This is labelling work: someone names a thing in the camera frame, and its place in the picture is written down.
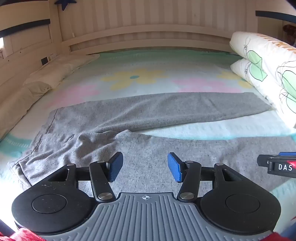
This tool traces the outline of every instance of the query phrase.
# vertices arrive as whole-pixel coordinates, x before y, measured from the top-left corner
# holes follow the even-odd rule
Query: gray ribbed platform
[[[175,200],[171,193],[125,194],[99,204],[80,227],[48,241],[258,241],[271,232],[253,236],[228,234],[207,223],[194,204]]]

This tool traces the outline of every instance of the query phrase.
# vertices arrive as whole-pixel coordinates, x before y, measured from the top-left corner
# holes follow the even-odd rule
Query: crosshair logo
[[[144,200],[148,200],[148,199],[151,198],[151,197],[145,195],[145,196],[143,196],[142,198],[143,198]]]

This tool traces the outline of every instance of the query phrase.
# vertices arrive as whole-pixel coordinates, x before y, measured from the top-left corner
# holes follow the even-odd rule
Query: mattress
[[[0,213],[0,219],[15,228],[10,206],[22,191],[6,165],[28,148],[52,110],[86,101],[168,92],[253,92],[262,98],[255,88],[231,72],[230,65],[238,59],[237,55],[206,51],[133,50],[103,53],[98,60],[75,71],[36,102],[0,142],[0,192],[8,197],[0,200],[1,206],[6,207],[5,212]],[[295,135],[296,130],[286,127],[276,110],[271,110],[232,120],[191,123],[139,133],[210,140]],[[281,230],[296,216],[295,203],[290,201],[296,197],[296,182],[291,179],[272,193],[283,207],[282,221],[276,227]]]

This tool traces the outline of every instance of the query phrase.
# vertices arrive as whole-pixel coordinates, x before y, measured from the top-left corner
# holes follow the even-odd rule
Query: blue star decoration
[[[68,3],[77,3],[75,0],[57,0],[55,4],[61,4],[64,11]]]

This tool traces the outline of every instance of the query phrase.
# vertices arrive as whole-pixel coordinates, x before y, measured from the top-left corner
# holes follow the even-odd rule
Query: circular black disc
[[[260,207],[258,199],[248,194],[233,194],[225,203],[229,209],[237,213],[253,213]]]
[[[12,204],[18,226],[36,234],[56,234],[81,224],[94,205],[83,191],[62,185],[33,186]]]
[[[58,194],[45,194],[37,197],[32,202],[35,211],[44,214],[56,213],[62,210],[67,204],[67,200]]]
[[[214,225],[237,234],[251,235],[271,230],[281,207],[271,193],[258,185],[228,182],[206,193],[201,210]]]

